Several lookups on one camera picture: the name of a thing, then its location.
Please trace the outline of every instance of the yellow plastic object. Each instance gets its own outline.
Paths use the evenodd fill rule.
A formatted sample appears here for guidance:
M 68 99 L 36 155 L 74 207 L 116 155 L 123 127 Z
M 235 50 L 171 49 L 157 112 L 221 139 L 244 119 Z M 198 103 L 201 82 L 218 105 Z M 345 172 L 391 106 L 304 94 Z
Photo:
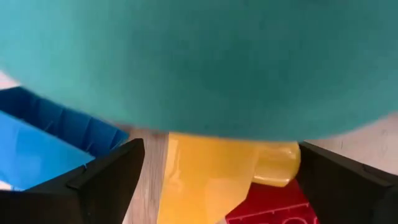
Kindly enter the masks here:
M 253 179 L 287 184 L 297 173 L 299 154 L 293 143 L 170 133 L 157 223 L 215 224 L 246 198 Z

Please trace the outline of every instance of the blue container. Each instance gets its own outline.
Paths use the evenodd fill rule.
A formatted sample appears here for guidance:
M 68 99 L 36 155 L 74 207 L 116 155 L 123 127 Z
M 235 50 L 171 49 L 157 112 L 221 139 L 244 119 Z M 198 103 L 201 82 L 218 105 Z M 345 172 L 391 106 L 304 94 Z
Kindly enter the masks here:
M 28 189 L 109 154 L 128 134 L 21 87 L 0 91 L 0 180 Z

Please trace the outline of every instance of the white surface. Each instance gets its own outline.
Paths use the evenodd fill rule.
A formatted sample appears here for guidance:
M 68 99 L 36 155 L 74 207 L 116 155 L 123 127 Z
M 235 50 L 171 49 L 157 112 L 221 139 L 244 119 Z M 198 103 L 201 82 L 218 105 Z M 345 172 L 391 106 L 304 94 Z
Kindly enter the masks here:
M 18 82 L 15 82 L 0 70 L 0 90 L 15 86 L 19 86 Z
M 348 134 L 308 142 L 398 175 L 398 114 Z

